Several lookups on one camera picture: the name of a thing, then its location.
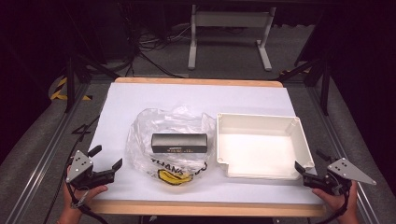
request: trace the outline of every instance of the wooden table edge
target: wooden table edge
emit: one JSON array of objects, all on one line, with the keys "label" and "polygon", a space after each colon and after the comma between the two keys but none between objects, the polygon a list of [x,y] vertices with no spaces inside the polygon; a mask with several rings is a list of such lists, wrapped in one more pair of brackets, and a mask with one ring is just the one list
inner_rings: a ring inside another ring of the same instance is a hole
[{"label": "wooden table edge", "polygon": [[95,213],[158,216],[323,217],[324,204],[187,203],[94,200]]},{"label": "wooden table edge", "polygon": [[165,78],[165,77],[119,77],[116,83],[151,83],[151,84],[185,84],[185,85],[220,85],[282,88],[278,81],[235,80],[235,79],[200,79],[200,78]]}]

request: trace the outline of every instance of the white plastic tray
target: white plastic tray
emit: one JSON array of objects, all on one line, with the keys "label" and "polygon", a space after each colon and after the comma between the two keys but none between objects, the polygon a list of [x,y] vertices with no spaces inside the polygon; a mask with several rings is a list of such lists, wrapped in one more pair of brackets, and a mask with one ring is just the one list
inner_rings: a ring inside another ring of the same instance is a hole
[{"label": "white plastic tray", "polygon": [[315,166],[297,117],[218,114],[217,161],[228,177],[298,179]]}]

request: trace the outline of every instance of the gray carpet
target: gray carpet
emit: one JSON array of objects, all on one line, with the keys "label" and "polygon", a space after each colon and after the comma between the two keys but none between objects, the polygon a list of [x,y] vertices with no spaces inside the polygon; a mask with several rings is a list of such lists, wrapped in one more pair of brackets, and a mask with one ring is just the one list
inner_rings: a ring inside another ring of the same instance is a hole
[{"label": "gray carpet", "polygon": [[[204,30],[198,35],[198,54],[196,69],[187,69],[189,46],[188,39],[182,39],[161,50],[145,52],[152,61],[166,68],[175,74],[188,75],[191,78],[225,78],[225,79],[269,79],[277,77],[279,72],[292,69],[305,40],[308,38],[312,27],[275,27],[271,30],[267,42],[267,52],[273,66],[272,72],[265,72],[261,63],[259,52],[254,41],[260,39],[260,30],[247,29],[241,34],[230,34],[221,30]],[[163,77],[163,73],[152,64],[136,58],[133,64],[134,75],[143,77]],[[125,76],[127,68],[120,71],[121,76]],[[39,185],[36,192],[30,194],[30,200],[19,203],[25,209],[22,213],[14,217],[16,223],[42,223],[50,202],[57,188],[62,174],[64,162],[69,151],[75,144],[78,136],[72,132],[82,124],[88,124],[99,115],[103,102],[106,98],[106,91],[109,81],[97,81],[94,79],[84,94],[92,95],[90,101],[80,101],[73,114],[64,114],[65,101],[54,100],[51,106],[42,114],[40,118],[25,133],[20,142],[13,148],[7,159],[0,167],[0,223],[6,223],[12,213],[14,205],[17,204],[20,195],[29,179],[35,179],[35,168],[40,163],[43,153],[51,143],[54,133],[59,132],[58,127],[65,116],[69,116],[69,123],[65,126],[60,144],[55,146],[53,158],[50,158],[48,170],[42,179],[39,178]],[[285,83],[288,88],[290,99],[294,106],[296,115],[300,117],[304,125],[304,131],[311,150],[320,148],[325,152],[336,156],[337,150],[341,148],[347,157],[366,174],[377,181],[377,186],[362,185],[365,196],[369,200],[379,223],[396,223],[396,215],[393,209],[396,207],[396,200],[391,193],[385,179],[376,168],[371,158],[370,152],[364,145],[361,135],[350,116],[340,93],[332,83],[329,96],[330,116],[323,118],[318,110],[317,98],[313,97],[319,92],[320,85],[314,89],[308,89],[302,84]],[[336,132],[336,139],[329,136],[329,127],[326,122],[331,123],[331,128]],[[86,151],[90,145],[94,127],[90,130],[84,140],[78,143],[77,149]],[[324,174],[326,162],[322,161],[313,153],[317,170]],[[60,215],[63,206],[62,194],[57,198],[52,209],[48,223],[55,223]],[[104,218],[109,223],[137,223],[134,216],[110,216]],[[370,220],[360,210],[359,218],[361,223],[376,223],[375,219]],[[322,218],[312,218],[315,223]],[[275,223],[308,223],[306,218],[276,217]],[[81,223],[93,223],[89,217],[84,217]]]}]

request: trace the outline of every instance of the plastic bag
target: plastic bag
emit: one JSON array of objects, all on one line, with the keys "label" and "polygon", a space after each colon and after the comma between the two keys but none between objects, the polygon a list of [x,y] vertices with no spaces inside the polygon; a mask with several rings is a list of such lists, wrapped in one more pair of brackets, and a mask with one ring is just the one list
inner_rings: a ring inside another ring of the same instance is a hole
[{"label": "plastic bag", "polygon": [[[137,115],[129,131],[126,154],[133,167],[170,185],[193,180],[207,168],[214,152],[216,120],[203,113],[194,116],[186,106],[172,111],[146,109]],[[153,133],[206,133],[206,153],[153,153]]]}]

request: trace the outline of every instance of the black box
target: black box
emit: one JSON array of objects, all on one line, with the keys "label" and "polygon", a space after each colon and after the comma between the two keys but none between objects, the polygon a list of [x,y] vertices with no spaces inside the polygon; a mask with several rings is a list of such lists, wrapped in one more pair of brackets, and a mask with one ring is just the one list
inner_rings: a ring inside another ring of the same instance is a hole
[{"label": "black box", "polygon": [[154,153],[206,153],[206,133],[154,133],[151,138]]}]

